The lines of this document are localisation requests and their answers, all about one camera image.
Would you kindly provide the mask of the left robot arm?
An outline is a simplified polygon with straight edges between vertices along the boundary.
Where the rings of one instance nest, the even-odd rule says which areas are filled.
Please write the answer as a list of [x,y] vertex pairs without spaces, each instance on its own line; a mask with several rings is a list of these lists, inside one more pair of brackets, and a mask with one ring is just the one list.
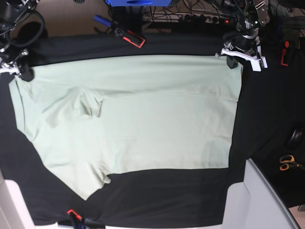
[[254,72],[268,67],[262,55],[259,29],[266,26],[270,17],[263,0],[223,0],[221,6],[230,13],[236,29],[223,35],[224,47],[215,56],[226,56],[230,69],[238,66],[240,60],[248,61]]

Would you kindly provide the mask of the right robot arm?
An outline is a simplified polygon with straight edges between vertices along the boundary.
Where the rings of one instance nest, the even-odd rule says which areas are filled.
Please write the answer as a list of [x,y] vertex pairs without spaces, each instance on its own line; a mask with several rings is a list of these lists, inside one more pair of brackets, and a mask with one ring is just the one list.
[[[36,11],[38,0],[2,0],[0,2],[0,73],[17,76],[26,82],[34,79],[34,73],[23,59],[29,55],[28,47],[42,35],[45,20]],[[35,15],[40,27],[37,33],[25,42],[16,41],[10,33],[26,16]]]

